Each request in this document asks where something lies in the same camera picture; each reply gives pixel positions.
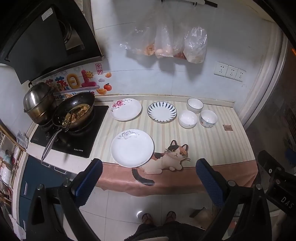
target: blue striped plate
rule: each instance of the blue striped plate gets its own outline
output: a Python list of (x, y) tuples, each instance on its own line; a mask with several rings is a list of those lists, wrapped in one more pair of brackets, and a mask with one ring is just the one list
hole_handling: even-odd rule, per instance
[(176, 108), (164, 101), (154, 102), (149, 105), (147, 113), (152, 120), (160, 123), (170, 122), (177, 116)]

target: red character sticker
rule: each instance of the red character sticker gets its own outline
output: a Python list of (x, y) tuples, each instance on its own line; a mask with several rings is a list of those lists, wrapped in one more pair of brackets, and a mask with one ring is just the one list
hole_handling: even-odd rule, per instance
[(103, 74), (102, 64), (96, 64), (96, 71), (98, 74)]

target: cartoon cat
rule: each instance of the cartoon cat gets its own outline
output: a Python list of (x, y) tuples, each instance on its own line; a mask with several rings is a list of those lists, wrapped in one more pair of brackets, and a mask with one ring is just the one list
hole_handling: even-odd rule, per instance
[(132, 174), (134, 178), (142, 184), (148, 186), (154, 185), (153, 180), (141, 177), (138, 173), (138, 169), (144, 171), (146, 174), (160, 174), (163, 169), (170, 169), (171, 171), (181, 170), (181, 161), (190, 160), (187, 157), (187, 150), (187, 144), (179, 146), (177, 142), (173, 140), (168, 149), (164, 151), (165, 153), (154, 152), (148, 162), (139, 167), (133, 168)]

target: power socket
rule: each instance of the power socket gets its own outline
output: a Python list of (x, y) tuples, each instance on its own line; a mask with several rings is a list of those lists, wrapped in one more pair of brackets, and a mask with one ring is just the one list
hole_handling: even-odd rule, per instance
[(246, 77), (247, 72), (244, 70), (239, 69), (237, 71), (237, 75), (235, 76), (235, 80), (243, 82), (244, 78)]
[(227, 64), (216, 62), (214, 74), (224, 77), (226, 74), (227, 68), (228, 68)]
[(226, 71), (225, 77), (234, 79), (237, 75), (237, 71), (238, 71), (238, 68), (229, 65)]

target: striped tablecloth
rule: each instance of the striped tablecloth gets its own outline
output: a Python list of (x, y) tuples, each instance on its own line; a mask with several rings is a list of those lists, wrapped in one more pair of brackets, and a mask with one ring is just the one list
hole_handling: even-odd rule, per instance
[[(147, 108), (153, 102), (140, 101), (143, 107), (141, 114), (127, 122), (114, 120), (108, 110), (93, 146), (94, 157), (103, 162), (116, 163), (110, 152), (112, 140), (124, 130), (139, 129), (152, 137), (155, 152), (164, 152), (172, 140), (176, 140), (178, 145), (188, 144), (188, 157), (191, 161), (183, 161), (183, 167), (194, 167), (200, 158), (205, 158), (212, 166), (255, 159), (248, 137), (233, 108), (205, 104), (204, 109), (217, 114), (216, 125), (207, 129), (198, 122), (194, 128), (185, 129), (178, 123), (178, 113), (187, 109), (185, 102), (169, 102), (177, 109), (177, 117), (169, 123), (157, 123), (148, 116)], [(225, 131), (223, 125), (231, 125), (233, 131)]]

